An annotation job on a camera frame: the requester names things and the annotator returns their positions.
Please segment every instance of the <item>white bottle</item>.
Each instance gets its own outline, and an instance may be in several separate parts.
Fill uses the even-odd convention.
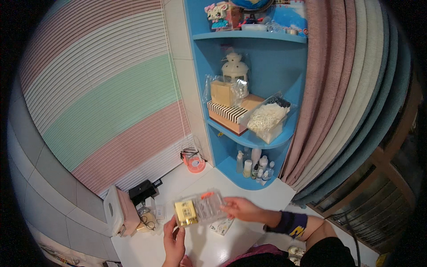
[[[260,183],[262,181],[262,177],[263,177],[263,170],[260,169],[258,170],[257,183]]]
[[[266,170],[263,174],[263,177],[261,178],[261,185],[265,185],[267,183],[268,180],[270,180],[270,178],[268,178],[268,171]]]
[[[261,149],[252,148],[251,160],[252,160],[252,165],[253,166],[255,166],[255,164],[257,164],[258,161],[260,160],[261,152],[262,152]]]
[[[269,180],[273,177],[273,173],[274,173],[274,169],[273,168],[274,168],[274,161],[270,162],[270,167],[267,168]]]
[[[239,154],[237,155],[236,172],[237,173],[243,172],[243,153],[240,150],[239,150]]]
[[[252,161],[250,159],[245,160],[245,166],[243,168],[243,177],[251,177]]]
[[[267,156],[264,155],[262,158],[260,158],[260,169],[266,170],[268,164]]]

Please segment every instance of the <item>eyeglasses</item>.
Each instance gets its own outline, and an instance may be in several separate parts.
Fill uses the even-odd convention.
[[[153,230],[156,229],[156,224],[153,221],[148,221],[147,216],[142,216],[141,217],[141,222],[147,226],[148,229]]]

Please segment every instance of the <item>gold package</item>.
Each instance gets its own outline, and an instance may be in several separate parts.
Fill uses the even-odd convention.
[[[189,224],[198,223],[196,209],[192,200],[184,202],[175,202],[175,213],[178,216],[178,225],[187,226]]]

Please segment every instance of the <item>globe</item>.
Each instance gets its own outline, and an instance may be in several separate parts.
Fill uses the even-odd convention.
[[[233,4],[244,9],[260,9],[265,6],[269,0],[231,0]]]

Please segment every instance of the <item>pink curtain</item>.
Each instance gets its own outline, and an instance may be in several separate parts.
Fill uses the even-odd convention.
[[[320,147],[341,106],[356,42],[354,0],[306,2],[307,75],[297,128],[282,168],[292,185]]]

